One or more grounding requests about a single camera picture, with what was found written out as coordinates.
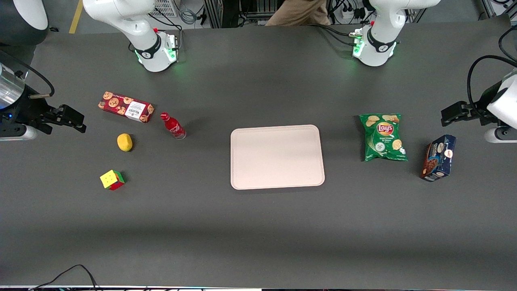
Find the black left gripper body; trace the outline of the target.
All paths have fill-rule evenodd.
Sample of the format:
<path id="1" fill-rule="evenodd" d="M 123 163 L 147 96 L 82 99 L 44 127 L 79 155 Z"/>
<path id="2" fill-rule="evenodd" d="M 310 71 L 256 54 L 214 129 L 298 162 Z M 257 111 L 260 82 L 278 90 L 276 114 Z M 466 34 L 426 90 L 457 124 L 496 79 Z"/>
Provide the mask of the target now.
<path id="1" fill-rule="evenodd" d="M 491 86 L 486 89 L 480 99 L 476 102 L 473 101 L 471 87 L 467 87 L 467 99 L 468 99 L 468 114 L 464 121 L 472 121 L 479 119 L 481 126 L 495 123 L 497 126 L 502 125 L 502 121 L 499 120 L 494 114 L 489 112 L 488 105 L 494 100 L 496 94 L 499 91 L 499 86 Z"/>

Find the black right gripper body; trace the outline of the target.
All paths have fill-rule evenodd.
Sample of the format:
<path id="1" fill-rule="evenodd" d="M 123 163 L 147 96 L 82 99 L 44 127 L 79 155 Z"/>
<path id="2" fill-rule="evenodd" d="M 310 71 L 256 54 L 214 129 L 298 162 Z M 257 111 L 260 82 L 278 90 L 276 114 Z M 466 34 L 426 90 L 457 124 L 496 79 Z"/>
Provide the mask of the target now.
<path id="1" fill-rule="evenodd" d="M 1 109 L 1 135 L 37 135 L 39 131 L 51 134 L 51 124 L 42 123 L 41 118 L 56 118 L 56 109 L 44 98 L 31 99 L 22 96 L 13 104 Z"/>

